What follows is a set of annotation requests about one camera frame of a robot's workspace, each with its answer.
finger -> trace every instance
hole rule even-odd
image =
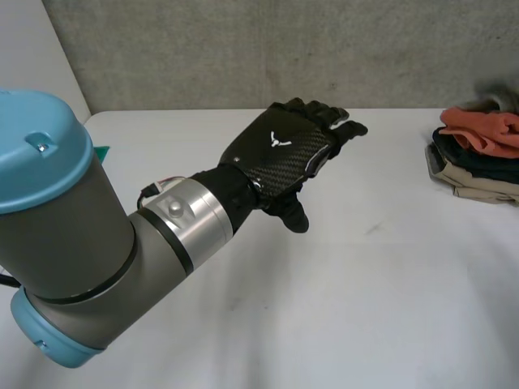
[[[350,115],[343,108],[328,107],[326,104],[312,101],[305,107],[307,118],[327,130],[335,123],[346,120]]]
[[[294,233],[305,233],[310,225],[296,192],[275,200],[264,211],[270,216],[278,216],[285,227]]]
[[[330,127],[331,123],[328,123],[326,112],[330,110],[326,104],[319,103],[314,100],[305,105],[305,114],[308,120],[311,120],[317,124],[322,130],[326,130]]]
[[[339,154],[342,146],[344,146],[346,142],[355,138],[356,136],[364,136],[367,134],[367,128],[361,123],[350,120],[335,130],[330,130],[328,133],[333,136],[336,141],[335,145],[330,151],[330,154],[328,155],[328,159],[331,160],[334,156]]]
[[[299,97],[296,97],[286,103],[285,108],[287,111],[301,111],[305,108],[305,103]]]
[[[316,115],[326,124],[327,128],[330,128],[335,123],[345,121],[350,116],[350,114],[342,108],[323,109]]]
[[[285,227],[293,233],[305,233],[310,227],[310,222],[302,208],[302,204],[295,196],[290,205],[285,209],[285,212],[281,213],[279,217]]]

orange cloth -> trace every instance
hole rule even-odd
[[[443,111],[440,118],[447,126],[440,133],[454,135],[463,148],[488,156],[519,158],[519,116],[453,107]]]

light blue joint cap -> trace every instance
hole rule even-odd
[[[0,90],[0,215],[57,198],[80,180],[92,157],[92,140],[64,101]]]
[[[11,300],[11,312],[24,334],[47,357],[61,366],[80,367],[104,351],[83,346],[60,332],[34,309],[23,287]]]

carbon fiber hand cover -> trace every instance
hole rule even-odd
[[[273,106],[229,145],[220,164],[240,169],[267,207],[314,176],[333,144],[314,122]]]

screw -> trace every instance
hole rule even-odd
[[[173,201],[168,206],[168,213],[171,217],[180,217],[183,215],[184,210],[182,209],[182,204],[178,201]]]
[[[38,340],[37,342],[34,342],[34,344],[43,352],[47,348],[47,343],[44,342],[43,340]]]

